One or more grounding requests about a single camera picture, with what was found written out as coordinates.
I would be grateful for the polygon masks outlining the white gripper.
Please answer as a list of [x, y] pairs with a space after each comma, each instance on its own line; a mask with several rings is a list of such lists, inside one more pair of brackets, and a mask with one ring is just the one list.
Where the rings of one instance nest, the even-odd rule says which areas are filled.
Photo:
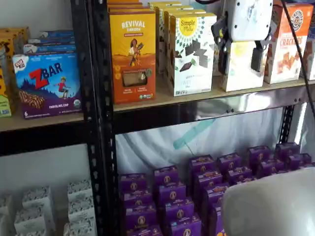
[[251, 69], [261, 72], [263, 53], [271, 42], [271, 0], [229, 0], [227, 16], [220, 17], [211, 31], [219, 50], [218, 68], [228, 73], [232, 41], [255, 41]]

